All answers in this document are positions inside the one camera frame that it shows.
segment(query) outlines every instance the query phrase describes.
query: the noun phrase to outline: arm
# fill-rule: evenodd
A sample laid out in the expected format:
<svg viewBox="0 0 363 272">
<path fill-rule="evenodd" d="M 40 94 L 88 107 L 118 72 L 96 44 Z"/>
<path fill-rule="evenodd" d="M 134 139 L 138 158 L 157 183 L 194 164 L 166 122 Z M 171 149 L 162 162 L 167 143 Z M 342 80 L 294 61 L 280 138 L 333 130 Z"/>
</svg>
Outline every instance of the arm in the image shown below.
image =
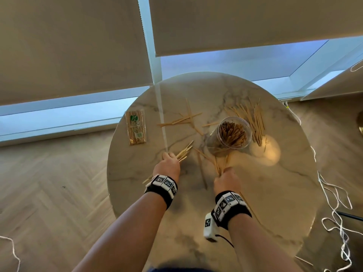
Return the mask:
<svg viewBox="0 0 363 272">
<path fill-rule="evenodd" d="M 241 190 L 240 180 L 232 167 L 214 181 L 214 193 Z M 228 231 L 243 271 L 302 272 L 299 266 L 267 236 L 248 215 L 238 214 L 228 223 Z"/>
<path fill-rule="evenodd" d="M 153 171 L 157 174 L 179 182 L 180 165 L 174 154 L 163 153 Z M 73 272 L 142 271 L 165 211 L 160 195 L 144 194 L 103 233 Z"/>
</svg>

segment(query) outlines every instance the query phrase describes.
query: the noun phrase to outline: marble tabletop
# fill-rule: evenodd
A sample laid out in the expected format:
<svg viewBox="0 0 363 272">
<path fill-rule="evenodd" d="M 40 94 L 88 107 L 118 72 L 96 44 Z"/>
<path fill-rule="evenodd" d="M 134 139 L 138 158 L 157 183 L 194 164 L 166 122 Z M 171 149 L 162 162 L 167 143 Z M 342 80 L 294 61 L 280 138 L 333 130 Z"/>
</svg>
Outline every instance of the marble tabletop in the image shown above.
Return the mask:
<svg viewBox="0 0 363 272">
<path fill-rule="evenodd" d="M 292 114 L 269 92 L 245 79 L 224 73 L 195 72 L 178 75 L 151 86 L 129 110 L 144 109 L 147 142 L 129 145 L 125 117 L 113 136 L 107 163 L 107 184 L 116 216 L 144 192 L 142 182 L 161 160 L 163 151 L 177 154 L 193 146 L 209 155 L 206 140 L 216 126 L 203 124 L 229 116 L 224 107 L 260 101 L 268 143 L 264 150 L 252 142 L 233 152 L 229 165 L 241 178 L 242 196 L 254 219 L 290 255 L 294 256 L 309 234 L 323 202 L 310 144 Z M 195 125 L 157 126 L 187 114 L 188 98 Z M 215 206 L 213 164 L 202 157 L 208 185 L 202 181 L 195 151 L 181 163 L 178 194 L 160 224 L 149 261 L 154 267 L 199 267 L 213 271 L 240 270 L 233 248 L 224 240 L 203 237 L 204 218 Z M 228 239 L 224 229 L 221 233 Z"/>
</svg>

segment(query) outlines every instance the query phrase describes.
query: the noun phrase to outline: wooden floor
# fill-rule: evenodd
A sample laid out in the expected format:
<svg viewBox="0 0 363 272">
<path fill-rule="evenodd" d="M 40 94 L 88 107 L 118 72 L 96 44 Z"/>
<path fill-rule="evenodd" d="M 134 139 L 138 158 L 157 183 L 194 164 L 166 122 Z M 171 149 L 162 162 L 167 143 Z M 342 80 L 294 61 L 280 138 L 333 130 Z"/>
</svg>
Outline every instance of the wooden floor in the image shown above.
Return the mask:
<svg viewBox="0 0 363 272">
<path fill-rule="evenodd" d="M 355 118 L 363 96 L 291 103 L 316 150 L 317 167 L 326 181 L 344 187 L 352 211 L 363 216 L 363 137 Z M 13 238 L 22 260 L 20 271 L 70 271 L 114 221 L 106 184 L 113 131 L 58 138 L 0 148 L 0 235 Z M 314 264 L 306 271 L 335 271 L 340 261 L 338 232 L 327 233 L 317 214 L 311 235 L 298 256 Z M 345 218 L 363 232 L 363 222 Z M 363 267 L 363 237 L 349 234 L 353 262 Z M 0 271 L 15 271 L 11 243 L 0 240 Z"/>
</svg>

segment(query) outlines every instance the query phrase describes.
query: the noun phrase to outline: black wrist strap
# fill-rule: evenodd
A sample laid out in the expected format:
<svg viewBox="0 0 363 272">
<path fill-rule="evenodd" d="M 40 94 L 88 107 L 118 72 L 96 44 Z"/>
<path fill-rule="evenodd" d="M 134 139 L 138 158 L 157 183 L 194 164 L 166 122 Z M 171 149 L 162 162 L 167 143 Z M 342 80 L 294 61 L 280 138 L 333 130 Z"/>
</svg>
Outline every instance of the black wrist strap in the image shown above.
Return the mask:
<svg viewBox="0 0 363 272">
<path fill-rule="evenodd" d="M 177 191 L 178 185 L 171 177 L 166 175 L 156 175 L 146 185 L 145 193 L 155 192 L 161 195 L 166 203 L 166 209 L 168 209 Z"/>
<path fill-rule="evenodd" d="M 237 214 L 252 217 L 242 197 L 233 191 L 224 191 L 216 196 L 216 206 L 211 214 L 217 226 L 228 230 L 228 222 Z"/>
</svg>

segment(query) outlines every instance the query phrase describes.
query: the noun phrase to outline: jar of skewers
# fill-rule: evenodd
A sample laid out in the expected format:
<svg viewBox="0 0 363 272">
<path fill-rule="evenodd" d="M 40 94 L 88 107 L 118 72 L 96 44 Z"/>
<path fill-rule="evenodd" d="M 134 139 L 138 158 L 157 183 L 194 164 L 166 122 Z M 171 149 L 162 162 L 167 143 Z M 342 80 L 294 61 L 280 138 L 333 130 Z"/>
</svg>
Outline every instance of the jar of skewers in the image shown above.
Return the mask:
<svg viewBox="0 0 363 272">
<path fill-rule="evenodd" d="M 232 151 L 247 147 L 252 139 L 252 131 L 248 122 L 236 116 L 222 120 L 211 133 L 206 142 L 209 152 L 216 157 L 223 157 Z"/>
</svg>

